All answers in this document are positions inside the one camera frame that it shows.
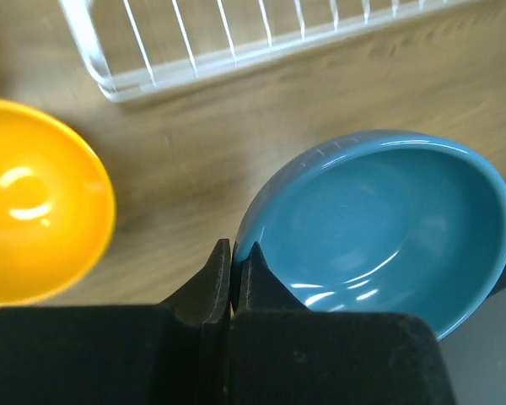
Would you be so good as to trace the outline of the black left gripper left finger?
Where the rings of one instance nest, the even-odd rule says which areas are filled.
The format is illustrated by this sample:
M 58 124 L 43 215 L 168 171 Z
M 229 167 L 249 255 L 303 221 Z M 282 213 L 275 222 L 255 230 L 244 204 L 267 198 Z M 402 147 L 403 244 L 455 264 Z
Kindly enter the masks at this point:
M 147 305 L 0 309 L 0 404 L 215 404 L 230 245 Z

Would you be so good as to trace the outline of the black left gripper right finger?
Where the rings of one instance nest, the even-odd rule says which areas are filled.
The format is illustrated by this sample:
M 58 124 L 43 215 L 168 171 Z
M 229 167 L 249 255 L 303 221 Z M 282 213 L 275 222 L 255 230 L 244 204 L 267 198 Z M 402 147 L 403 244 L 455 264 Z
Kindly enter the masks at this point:
M 231 404 L 453 404 L 439 345 L 405 314 L 313 312 L 259 245 L 232 271 Z

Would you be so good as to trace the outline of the yellow orange bowl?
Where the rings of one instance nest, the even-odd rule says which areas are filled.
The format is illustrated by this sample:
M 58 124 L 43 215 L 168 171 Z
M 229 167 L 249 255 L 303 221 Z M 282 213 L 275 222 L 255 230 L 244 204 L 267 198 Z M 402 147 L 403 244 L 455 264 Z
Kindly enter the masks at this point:
M 105 254 L 115 223 L 110 177 L 82 137 L 0 99 L 0 307 L 71 288 Z

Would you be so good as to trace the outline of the blue bowl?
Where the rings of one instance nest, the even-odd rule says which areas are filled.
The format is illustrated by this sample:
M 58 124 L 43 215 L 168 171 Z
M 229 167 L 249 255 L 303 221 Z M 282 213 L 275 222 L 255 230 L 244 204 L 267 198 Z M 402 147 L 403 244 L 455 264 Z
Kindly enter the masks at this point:
M 506 183 L 449 139 L 355 132 L 266 182 L 235 237 L 234 268 L 253 246 L 309 310 L 411 314 L 445 338 L 506 267 Z

